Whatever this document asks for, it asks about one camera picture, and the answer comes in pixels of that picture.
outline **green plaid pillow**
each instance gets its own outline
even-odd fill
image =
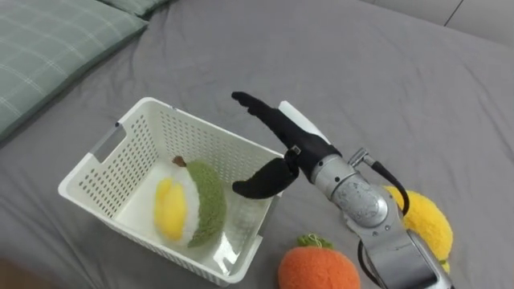
[[[159,5],[168,2],[169,0],[100,0],[109,5],[127,11],[130,14],[143,16]]]
[[[145,25],[95,0],[1,0],[0,140]]]

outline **yellow plush ball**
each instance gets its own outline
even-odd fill
[[[395,187],[385,186],[393,195],[400,208],[403,208],[403,198]],[[441,262],[446,272],[450,272],[447,262],[453,244],[453,231],[443,212],[428,198],[420,193],[407,190],[410,208],[403,218],[407,229],[418,233],[428,244],[435,257]]]

